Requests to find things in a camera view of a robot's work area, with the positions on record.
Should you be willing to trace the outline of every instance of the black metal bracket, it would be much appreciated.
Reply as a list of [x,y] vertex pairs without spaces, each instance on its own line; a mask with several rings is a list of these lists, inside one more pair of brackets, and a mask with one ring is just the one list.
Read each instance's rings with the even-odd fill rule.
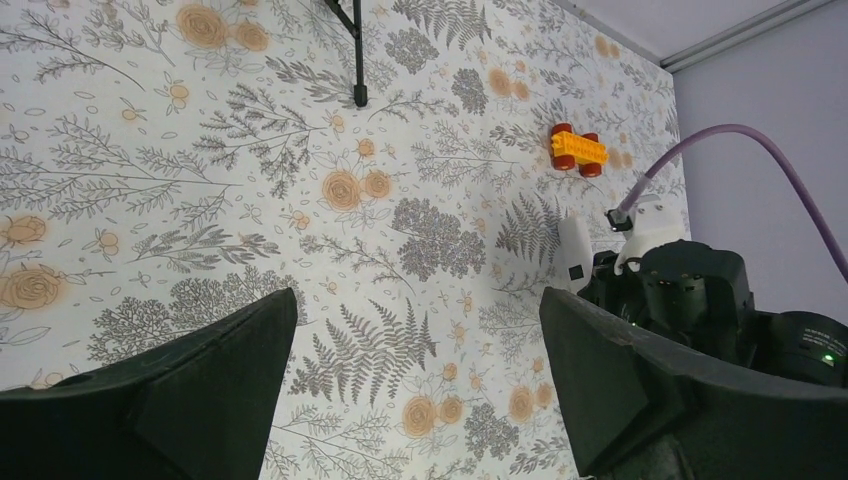
[[356,51],[356,85],[353,86],[353,101],[357,107],[364,107],[368,104],[368,89],[365,87],[365,61],[362,55],[362,0],[353,0],[352,22],[339,5],[339,0],[324,0],[324,2],[353,36],[353,48]]

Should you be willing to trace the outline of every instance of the wall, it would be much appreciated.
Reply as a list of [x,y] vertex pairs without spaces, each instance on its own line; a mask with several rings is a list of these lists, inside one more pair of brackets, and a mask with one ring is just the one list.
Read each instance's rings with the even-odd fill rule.
[[[675,75],[681,136],[744,123],[793,162],[848,248],[848,2],[836,2]],[[741,136],[688,151],[692,237],[746,261],[760,309],[803,309],[848,324],[845,282],[771,157]]]
[[[537,314],[556,225],[620,246],[602,212],[677,140],[671,75],[550,2],[369,0],[357,109],[323,0],[6,3],[0,389],[291,287],[263,479],[576,478]],[[551,168],[565,121],[601,177]],[[656,188],[685,208],[682,169]]]

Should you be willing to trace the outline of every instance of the white plastic mount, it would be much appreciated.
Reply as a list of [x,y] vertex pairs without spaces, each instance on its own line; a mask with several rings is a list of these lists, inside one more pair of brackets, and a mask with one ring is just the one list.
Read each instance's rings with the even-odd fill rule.
[[[645,195],[630,211],[633,228],[624,232],[627,240],[615,262],[615,274],[624,273],[624,264],[631,259],[641,259],[649,250],[676,242],[686,234],[683,216],[668,208],[657,195]],[[639,263],[631,262],[630,269],[639,271]]]

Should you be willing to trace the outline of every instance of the red wheel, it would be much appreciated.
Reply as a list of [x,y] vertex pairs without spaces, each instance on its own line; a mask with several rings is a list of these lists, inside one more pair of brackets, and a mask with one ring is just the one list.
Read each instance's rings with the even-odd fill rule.
[[604,167],[600,163],[587,163],[580,165],[580,175],[586,178],[594,178],[601,176]]
[[574,131],[571,129],[570,123],[558,123],[554,125],[554,128],[551,129],[551,136],[554,136],[560,132],[574,133]]
[[574,159],[574,155],[560,155],[559,157],[554,157],[553,159],[554,170],[571,170],[575,166],[577,166],[577,160]]

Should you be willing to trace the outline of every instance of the floral wallpaper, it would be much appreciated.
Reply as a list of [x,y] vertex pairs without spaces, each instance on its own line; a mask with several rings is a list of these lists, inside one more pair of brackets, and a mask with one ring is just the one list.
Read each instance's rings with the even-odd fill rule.
[[[556,225],[620,247],[602,214],[677,139],[671,77],[547,1],[363,4],[357,109],[323,0],[0,0],[0,388],[291,287],[261,478],[577,478]],[[550,167],[565,121],[601,177]],[[682,169],[653,188],[685,208]]]

